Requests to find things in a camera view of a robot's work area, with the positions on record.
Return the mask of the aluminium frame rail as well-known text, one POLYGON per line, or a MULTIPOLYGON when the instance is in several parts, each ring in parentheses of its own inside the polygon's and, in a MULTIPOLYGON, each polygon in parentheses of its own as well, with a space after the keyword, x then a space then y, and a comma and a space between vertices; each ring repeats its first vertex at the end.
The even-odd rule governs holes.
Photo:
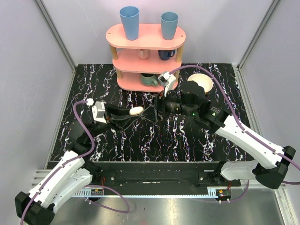
POLYGON ((46 208, 54 204, 54 212, 57 212, 61 206, 71 197, 84 199, 99 199, 104 197, 120 197, 123 200, 127 198, 171 198, 171 199, 212 199, 215 203, 231 203, 238 201, 244 197, 250 189, 265 189, 261 183, 255 180, 241 180, 246 184, 242 188, 218 188, 208 187, 207 194, 204 195, 165 195, 165 196, 130 196, 125 197, 113 188, 103 184, 104 179, 100 177, 97 180, 96 176, 85 168, 67 168, 59 166, 51 171, 44 171, 43 177, 37 176, 39 180, 37 184, 32 185, 30 197, 35 202, 41 202, 42 207, 46 208))

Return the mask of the pink ceramic mug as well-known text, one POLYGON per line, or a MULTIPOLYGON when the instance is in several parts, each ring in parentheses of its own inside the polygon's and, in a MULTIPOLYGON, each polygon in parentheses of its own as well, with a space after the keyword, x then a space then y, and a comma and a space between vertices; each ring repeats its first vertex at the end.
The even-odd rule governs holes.
POLYGON ((142 60, 146 60, 150 56, 150 50, 149 49, 138 49, 137 56, 138 56, 138 58, 140 58, 142 60))

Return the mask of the large blue plastic cup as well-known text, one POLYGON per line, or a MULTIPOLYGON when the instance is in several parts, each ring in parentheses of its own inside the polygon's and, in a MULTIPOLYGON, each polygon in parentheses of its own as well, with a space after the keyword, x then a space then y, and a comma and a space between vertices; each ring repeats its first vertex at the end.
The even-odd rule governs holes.
POLYGON ((134 6, 123 7, 120 10, 125 36, 128 40, 138 39, 139 35, 139 9, 134 6))

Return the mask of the green speckled ceramic mug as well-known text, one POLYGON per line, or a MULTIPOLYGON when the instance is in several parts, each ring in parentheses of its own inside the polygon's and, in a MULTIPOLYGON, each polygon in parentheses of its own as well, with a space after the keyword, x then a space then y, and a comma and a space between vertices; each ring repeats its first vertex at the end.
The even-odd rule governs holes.
POLYGON ((156 74, 145 74, 140 75, 140 81, 145 86, 158 86, 157 75, 156 74))

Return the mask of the dark blue ceramic mug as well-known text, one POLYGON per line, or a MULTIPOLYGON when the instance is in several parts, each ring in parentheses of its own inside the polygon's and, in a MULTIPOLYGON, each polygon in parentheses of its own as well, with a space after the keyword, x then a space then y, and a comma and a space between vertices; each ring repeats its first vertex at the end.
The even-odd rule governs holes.
POLYGON ((161 60, 169 60, 175 55, 175 50, 159 50, 158 55, 161 60))

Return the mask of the pink three-tier wooden shelf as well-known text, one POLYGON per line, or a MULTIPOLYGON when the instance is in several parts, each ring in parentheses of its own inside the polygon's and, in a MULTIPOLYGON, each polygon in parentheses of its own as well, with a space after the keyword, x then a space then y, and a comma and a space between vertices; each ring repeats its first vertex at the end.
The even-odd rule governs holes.
POLYGON ((112 52, 112 63, 116 69, 119 87, 127 91, 160 92, 164 87, 145 86, 140 81, 140 75, 142 73, 158 75, 179 68, 186 34, 183 29, 177 27, 174 38, 165 40, 160 24, 141 23, 138 39, 130 41, 126 38, 123 25, 120 23, 106 32, 106 40, 112 52), (138 49, 149 49, 149 58, 146 60, 138 58, 138 49), (159 50, 175 50, 176 53, 169 60, 161 60, 159 50))

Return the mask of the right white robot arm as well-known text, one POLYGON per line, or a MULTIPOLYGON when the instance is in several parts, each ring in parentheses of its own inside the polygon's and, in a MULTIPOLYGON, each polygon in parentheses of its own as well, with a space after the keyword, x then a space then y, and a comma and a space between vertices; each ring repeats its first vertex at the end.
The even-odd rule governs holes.
POLYGON ((296 150, 269 142, 241 123, 231 110, 209 101, 206 94, 212 89, 212 80, 188 80, 176 95, 168 88, 154 95, 153 104, 145 110, 147 119, 157 122, 169 114, 188 116, 200 128, 231 141, 253 157, 249 162, 221 163, 213 173, 215 184, 256 180, 267 188, 278 189, 285 182, 296 150))

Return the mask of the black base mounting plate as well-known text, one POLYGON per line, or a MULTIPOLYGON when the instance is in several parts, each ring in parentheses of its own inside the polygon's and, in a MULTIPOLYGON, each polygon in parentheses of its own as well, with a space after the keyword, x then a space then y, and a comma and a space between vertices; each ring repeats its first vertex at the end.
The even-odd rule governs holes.
POLYGON ((96 162, 103 184, 125 197, 204 195, 208 187, 242 188, 246 182, 213 179, 218 163, 208 162, 96 162))

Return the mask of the small blue plastic cup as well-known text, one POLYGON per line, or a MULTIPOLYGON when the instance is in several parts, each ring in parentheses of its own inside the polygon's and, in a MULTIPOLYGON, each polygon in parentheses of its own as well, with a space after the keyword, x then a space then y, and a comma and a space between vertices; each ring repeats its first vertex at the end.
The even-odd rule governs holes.
POLYGON ((175 36, 178 15, 174 12, 165 12, 161 15, 161 30, 165 40, 172 40, 175 36))

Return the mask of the cream earbud charging case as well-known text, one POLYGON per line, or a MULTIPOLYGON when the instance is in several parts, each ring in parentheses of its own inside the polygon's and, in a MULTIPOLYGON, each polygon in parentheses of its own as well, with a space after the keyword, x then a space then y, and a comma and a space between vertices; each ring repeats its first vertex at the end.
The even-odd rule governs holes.
POLYGON ((129 110, 130 115, 139 115, 144 112, 144 108, 142 106, 133 107, 129 110))

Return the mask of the cream bowl with dark rim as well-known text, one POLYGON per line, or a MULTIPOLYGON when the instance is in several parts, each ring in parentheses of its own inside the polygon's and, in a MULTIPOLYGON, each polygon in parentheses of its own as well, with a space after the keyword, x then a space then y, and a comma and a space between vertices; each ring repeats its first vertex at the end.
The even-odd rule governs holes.
POLYGON ((213 88, 212 79, 205 74, 193 74, 187 80, 196 82, 200 87, 203 87, 205 94, 208 94, 213 88))

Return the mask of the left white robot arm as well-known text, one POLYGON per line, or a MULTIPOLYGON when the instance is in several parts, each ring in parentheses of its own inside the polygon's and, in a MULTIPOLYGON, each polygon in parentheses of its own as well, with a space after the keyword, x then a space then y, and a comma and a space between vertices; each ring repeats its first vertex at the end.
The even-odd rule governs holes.
POLYGON ((17 194, 15 208, 20 224, 49 225, 76 192, 103 184, 102 168, 90 160, 96 147, 94 137, 111 128, 128 128, 143 112, 141 106, 121 108, 92 99, 74 103, 71 149, 34 188, 17 194))

